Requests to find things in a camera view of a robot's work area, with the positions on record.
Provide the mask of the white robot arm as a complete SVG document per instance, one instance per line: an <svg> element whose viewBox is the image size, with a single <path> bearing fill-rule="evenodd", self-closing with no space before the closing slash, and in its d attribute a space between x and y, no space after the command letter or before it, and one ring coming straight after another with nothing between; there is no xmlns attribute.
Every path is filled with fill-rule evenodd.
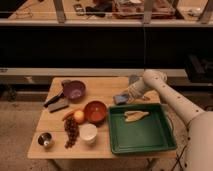
<svg viewBox="0 0 213 171"><path fill-rule="evenodd" d="M184 171L213 171L213 111L203 110L167 84L164 72L146 69L142 76L129 77L132 99L155 90L179 116L188 129Z"/></svg>

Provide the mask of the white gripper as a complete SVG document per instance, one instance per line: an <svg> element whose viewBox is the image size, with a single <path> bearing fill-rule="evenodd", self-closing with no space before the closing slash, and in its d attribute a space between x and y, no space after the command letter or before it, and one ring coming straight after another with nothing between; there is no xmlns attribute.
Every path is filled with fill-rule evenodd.
<svg viewBox="0 0 213 171"><path fill-rule="evenodd" d="M128 94L132 99L142 98L147 91L148 87L141 79L128 86Z"/></svg>

